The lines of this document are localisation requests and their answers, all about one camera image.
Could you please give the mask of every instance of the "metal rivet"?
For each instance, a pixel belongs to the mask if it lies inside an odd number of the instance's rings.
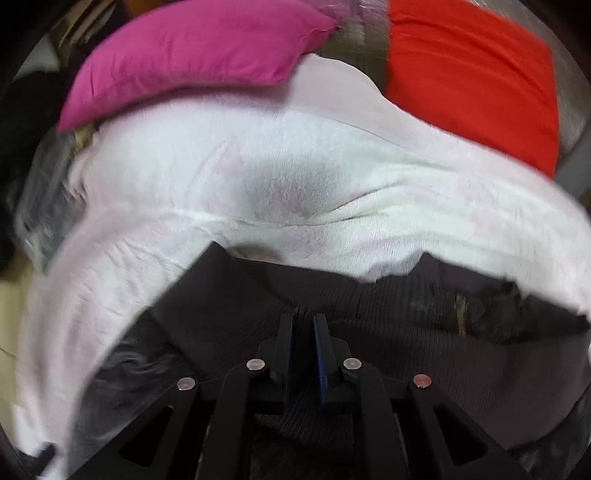
[[[433,380],[431,380],[431,377],[428,375],[418,374],[414,376],[413,383],[415,387],[424,390],[425,388],[429,388],[431,386]]]
[[[361,360],[358,358],[348,358],[343,362],[343,367],[345,367],[347,370],[359,370],[361,365]]]
[[[191,377],[184,377],[177,382],[177,388],[181,392],[186,392],[188,390],[194,389],[196,384],[196,381]]]
[[[251,358],[248,362],[246,362],[246,368],[252,370],[253,372],[262,370],[265,368],[265,361],[261,360],[260,358]]]

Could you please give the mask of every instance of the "red pillow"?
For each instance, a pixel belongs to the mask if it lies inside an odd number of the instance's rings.
[[[465,0],[391,0],[386,97],[549,177],[558,109],[549,47]]]

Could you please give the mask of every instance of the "clear plastic wrap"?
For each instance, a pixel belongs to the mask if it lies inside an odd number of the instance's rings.
[[[46,133],[14,216],[18,242],[41,272],[84,211],[83,200],[68,187],[68,172],[80,143],[80,133],[61,135],[54,129]]]
[[[469,0],[524,27],[551,49],[560,114],[560,157],[568,154],[591,118],[591,85],[552,30],[519,0]],[[388,54],[388,0],[308,0],[342,28],[321,55],[353,65],[384,91]]]

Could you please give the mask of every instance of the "beige floor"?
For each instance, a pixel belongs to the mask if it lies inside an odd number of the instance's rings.
[[[0,277],[0,423],[12,437],[12,405],[17,399],[15,365],[18,330],[27,301],[33,266],[17,254]]]

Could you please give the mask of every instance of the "white fabric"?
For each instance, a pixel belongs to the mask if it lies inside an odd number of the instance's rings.
[[[581,208],[338,61],[308,56],[284,86],[184,93],[120,116],[73,177],[86,216],[37,279],[18,366],[19,425],[62,451],[108,349],[212,241],[365,281],[428,251],[591,312]]]

